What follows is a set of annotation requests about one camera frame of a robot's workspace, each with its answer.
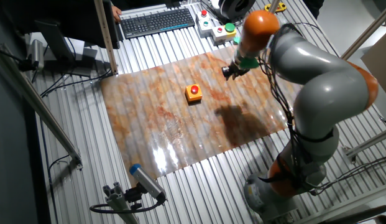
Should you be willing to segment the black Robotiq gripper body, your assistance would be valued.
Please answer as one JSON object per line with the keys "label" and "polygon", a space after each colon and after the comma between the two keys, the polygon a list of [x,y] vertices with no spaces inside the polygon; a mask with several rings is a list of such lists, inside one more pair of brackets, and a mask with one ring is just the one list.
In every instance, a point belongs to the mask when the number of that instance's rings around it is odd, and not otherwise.
{"label": "black Robotiq gripper body", "polygon": [[232,73],[231,76],[233,80],[235,80],[237,77],[241,75],[242,70],[240,70],[239,67],[234,62],[230,64],[230,69],[231,69],[231,73]]}

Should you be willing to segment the operator bare hand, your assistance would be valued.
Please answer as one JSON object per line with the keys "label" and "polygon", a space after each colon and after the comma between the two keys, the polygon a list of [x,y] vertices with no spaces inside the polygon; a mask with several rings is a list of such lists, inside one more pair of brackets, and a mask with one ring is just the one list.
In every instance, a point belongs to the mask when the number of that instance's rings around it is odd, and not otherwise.
{"label": "operator bare hand", "polygon": [[115,22],[117,24],[120,23],[121,21],[120,15],[122,14],[122,11],[116,6],[112,6],[112,11],[113,11],[113,17]]}

